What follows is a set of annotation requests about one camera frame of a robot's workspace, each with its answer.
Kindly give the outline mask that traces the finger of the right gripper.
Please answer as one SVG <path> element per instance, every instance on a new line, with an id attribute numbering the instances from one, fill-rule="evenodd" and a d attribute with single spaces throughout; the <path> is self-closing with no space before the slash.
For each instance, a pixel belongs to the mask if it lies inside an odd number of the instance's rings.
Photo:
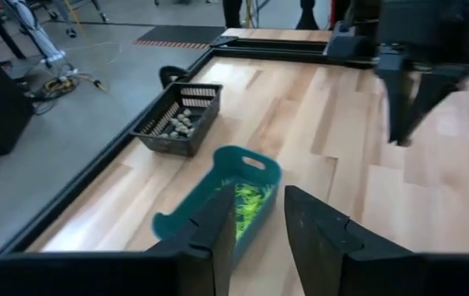
<path id="1" fill-rule="evenodd" d="M 443 64 L 421 75 L 416 97 L 403 117 L 398 145 L 410 145 L 411 134 L 425 117 L 451 93 L 460 91 L 469 77 L 469 66 Z"/>
<path id="2" fill-rule="evenodd" d="M 388 99 L 388 142 L 405 145 L 403 135 L 406 111 L 410 99 L 413 80 L 407 73 L 404 57 L 380 57 L 375 74 L 383 81 Z"/>

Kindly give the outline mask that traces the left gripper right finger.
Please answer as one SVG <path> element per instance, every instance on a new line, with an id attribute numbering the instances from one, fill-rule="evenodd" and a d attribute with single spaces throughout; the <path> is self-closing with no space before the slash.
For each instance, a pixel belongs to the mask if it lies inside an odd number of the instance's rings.
<path id="1" fill-rule="evenodd" d="M 309 296 L 469 296 L 469 253 L 412 252 L 292 185 L 284 211 Z"/>

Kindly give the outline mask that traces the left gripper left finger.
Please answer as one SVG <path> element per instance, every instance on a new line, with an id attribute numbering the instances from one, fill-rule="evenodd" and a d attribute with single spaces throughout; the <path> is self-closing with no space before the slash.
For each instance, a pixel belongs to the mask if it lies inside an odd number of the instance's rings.
<path id="1" fill-rule="evenodd" d="M 179 231 L 145 251 L 0 257 L 0 296 L 227 295 L 234 245 L 235 196 L 227 186 Z"/>

